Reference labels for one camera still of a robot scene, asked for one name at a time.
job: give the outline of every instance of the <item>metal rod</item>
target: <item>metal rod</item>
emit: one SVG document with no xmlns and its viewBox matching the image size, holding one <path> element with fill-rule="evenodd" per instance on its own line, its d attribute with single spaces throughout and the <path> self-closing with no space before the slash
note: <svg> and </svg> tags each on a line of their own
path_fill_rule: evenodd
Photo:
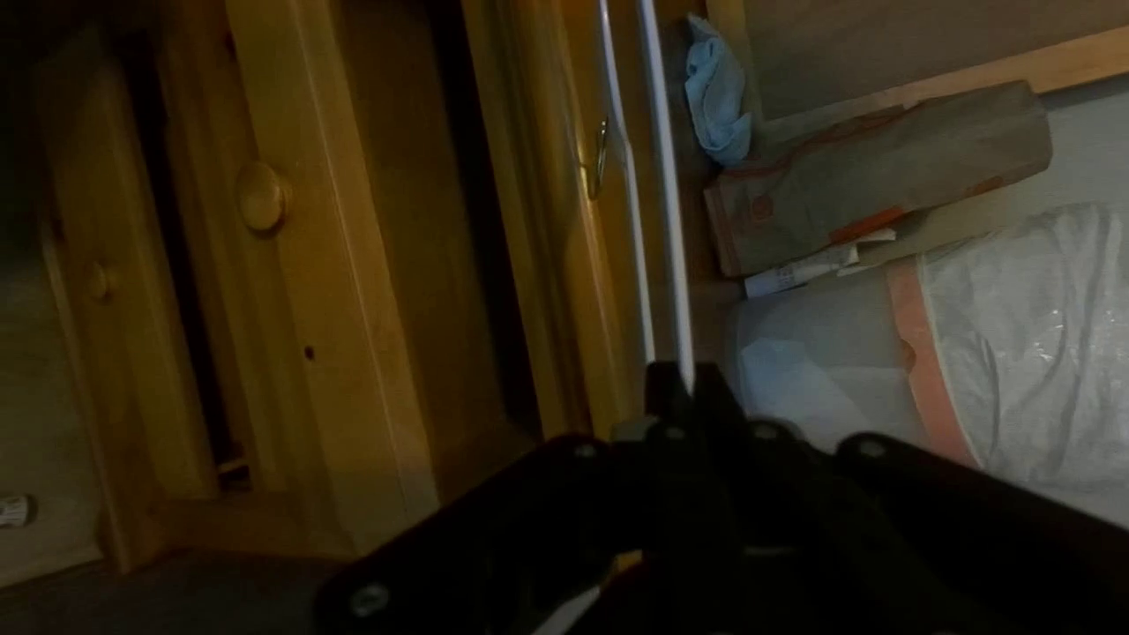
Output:
<svg viewBox="0 0 1129 635">
<path fill-rule="evenodd" d="M 684 391 L 696 396 L 690 284 L 687 284 L 687 263 L 684 263 L 682 193 L 676 193 L 669 102 L 667 102 L 669 92 L 667 92 L 662 38 L 660 38 L 655 0 L 637 0 L 637 8 L 642 8 L 642 38 L 644 38 L 649 92 L 654 92 L 654 115 L 655 115 L 655 142 L 660 142 L 676 373 L 684 382 Z"/>
<path fill-rule="evenodd" d="M 633 229 L 633 262 L 635 262 L 635 302 L 637 302 L 637 336 L 642 360 L 655 360 L 655 323 L 649 306 L 649 267 L 644 267 L 644 237 L 642 237 L 642 207 L 637 207 L 637 173 L 635 173 L 635 143 L 626 115 L 620 69 L 614 65 L 614 32 L 607 0 L 600 0 L 600 54 L 602 54 L 602 80 L 609 107 L 609 132 L 629 181 L 629 229 Z"/>
</svg>

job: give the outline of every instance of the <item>wooden plank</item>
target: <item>wooden plank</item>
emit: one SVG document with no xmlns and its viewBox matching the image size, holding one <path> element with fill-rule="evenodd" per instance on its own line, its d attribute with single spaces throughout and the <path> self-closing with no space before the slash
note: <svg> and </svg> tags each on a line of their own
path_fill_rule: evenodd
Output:
<svg viewBox="0 0 1129 635">
<path fill-rule="evenodd" d="M 237 175 L 259 160 L 249 112 L 244 99 L 237 46 L 229 38 L 226 12 L 217 0 L 168 0 L 160 28 L 161 86 L 168 92 L 168 139 L 179 139 L 183 154 L 176 168 L 196 196 L 186 207 L 200 223 L 196 244 L 215 263 L 221 302 L 221 332 L 229 336 L 232 384 L 240 397 L 249 444 L 249 489 L 292 497 L 292 520 L 275 520 L 302 528 L 308 541 L 290 541 L 301 554 L 341 551 L 347 535 L 335 515 L 327 464 L 319 440 L 309 391 L 302 382 L 302 355 L 290 316 L 286 277 L 272 237 L 249 234 L 240 217 Z M 196 546 L 249 546 L 266 535 L 266 522 L 200 520 L 196 531 L 173 531 Z"/>
<path fill-rule="evenodd" d="M 503 403 L 484 283 L 507 270 L 484 270 L 471 244 L 471 223 L 484 223 L 471 216 L 490 216 L 490 207 L 469 202 L 471 190 L 462 190 L 455 161 L 446 92 L 460 86 L 442 76 L 449 60 L 442 60 L 437 38 L 446 32 L 434 32 L 434 20 L 450 14 L 437 16 L 415 0 L 341 0 L 339 12 L 367 181 L 387 237 L 384 262 L 428 416 L 430 464 L 442 497 L 450 500 L 515 462 L 536 439 Z"/>
<path fill-rule="evenodd" d="M 259 150 L 290 181 L 275 247 L 319 427 L 309 451 L 335 522 L 370 551 L 434 511 L 437 489 L 335 8 L 229 0 L 226 14 Z"/>
<path fill-rule="evenodd" d="M 302 391 L 286 391 L 286 366 L 266 360 L 266 339 L 292 342 L 279 288 L 272 247 L 247 237 L 232 203 L 237 173 L 254 161 L 254 134 L 244 107 L 244 86 L 226 46 L 226 14 L 217 0 L 167 0 L 167 20 L 155 32 L 160 69 L 168 107 L 168 147 L 176 168 L 179 216 L 194 249 L 200 295 L 209 302 L 209 336 L 215 339 L 215 369 L 226 396 L 229 427 L 247 444 L 259 489 L 286 489 L 283 440 L 290 421 L 308 411 Z"/>
<path fill-rule="evenodd" d="M 92 397 L 128 391 L 125 411 L 107 411 L 108 421 L 95 421 L 95 427 L 121 423 L 133 439 L 143 439 L 149 451 L 137 459 L 153 462 L 161 495 L 213 497 L 215 468 L 186 369 L 149 175 L 125 76 L 95 32 L 86 32 L 35 69 L 35 102 L 61 210 L 61 257 L 67 262 L 61 270 L 67 276 L 67 288 L 86 293 L 72 306 L 77 322 L 103 323 L 89 339 L 121 339 L 117 353 L 86 353 L 89 362 L 117 366 L 114 373 L 108 366 L 86 373 Z"/>
<path fill-rule="evenodd" d="M 41 142 L 41 165 L 48 168 L 48 190 L 56 203 L 45 210 L 45 270 L 56 293 L 61 323 L 75 369 L 75 396 L 92 423 L 95 471 L 107 503 L 107 544 L 121 573 L 133 573 L 161 546 L 161 526 L 153 503 L 161 497 L 153 447 L 143 444 L 143 421 L 137 410 L 137 384 L 128 366 L 117 310 L 92 295 L 89 263 L 99 257 L 95 237 L 107 234 L 99 203 L 121 203 L 133 196 L 121 190 L 121 175 L 107 175 L 103 134 L 129 134 L 107 99 L 121 99 L 121 76 L 107 69 L 107 54 L 95 35 L 86 35 L 35 68 L 35 115 Z"/>
<path fill-rule="evenodd" d="M 527 323 L 538 427 L 546 439 L 553 439 L 587 427 L 587 406 L 577 362 L 571 353 L 563 293 L 553 277 L 558 267 L 549 263 L 546 249 L 546 223 L 534 216 L 534 207 L 538 207 L 542 202 L 534 173 L 534 147 L 522 134 L 527 112 L 518 102 L 522 76 L 515 68 L 515 20 L 495 0 L 464 0 L 462 12 L 484 102 L 518 310 Z"/>
</svg>

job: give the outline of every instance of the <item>orange trim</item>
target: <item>orange trim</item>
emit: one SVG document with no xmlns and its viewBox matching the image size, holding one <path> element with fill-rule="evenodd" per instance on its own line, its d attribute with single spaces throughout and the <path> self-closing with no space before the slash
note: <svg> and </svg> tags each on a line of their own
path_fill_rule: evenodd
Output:
<svg viewBox="0 0 1129 635">
<path fill-rule="evenodd" d="M 911 366 L 911 396 L 915 396 L 915 406 L 917 406 L 917 416 L 920 416 L 920 429 L 923 429 L 932 451 L 937 451 L 937 454 L 947 454 L 952 462 L 962 462 L 962 464 L 977 464 L 977 459 L 972 459 L 965 439 L 962 439 L 957 406 L 948 397 L 948 384 L 947 384 L 947 373 L 943 373 L 943 355 L 936 349 L 927 310 L 923 310 L 923 288 L 920 288 L 920 277 L 917 277 L 917 263 L 915 262 L 895 262 L 885 270 L 885 283 L 890 283 L 890 302 L 894 302 L 895 336 L 911 349 L 911 360 L 907 360 L 907 366 Z"/>
<path fill-rule="evenodd" d="M 898 217 L 907 217 L 902 203 L 881 207 L 875 216 L 865 216 L 865 217 L 856 217 L 850 227 L 832 229 L 832 244 L 854 244 L 854 240 L 871 237 L 871 234 L 878 234 L 878 229 L 885 229 L 885 227 L 894 227 Z"/>
</svg>

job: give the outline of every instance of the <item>cabinet door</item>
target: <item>cabinet door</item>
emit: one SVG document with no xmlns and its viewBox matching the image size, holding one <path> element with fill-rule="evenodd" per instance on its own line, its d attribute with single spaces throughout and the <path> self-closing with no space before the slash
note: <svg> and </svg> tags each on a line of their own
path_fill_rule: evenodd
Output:
<svg viewBox="0 0 1129 635">
<path fill-rule="evenodd" d="M 266 244 L 309 397 L 327 515 L 367 551 L 437 503 L 330 0 L 226 0 L 259 161 L 286 190 Z"/>
<path fill-rule="evenodd" d="M 129 567 L 161 546 L 155 500 L 213 497 L 215 464 L 125 73 L 95 32 L 35 69 L 35 107 L 56 193 L 48 263 Z"/>
</svg>

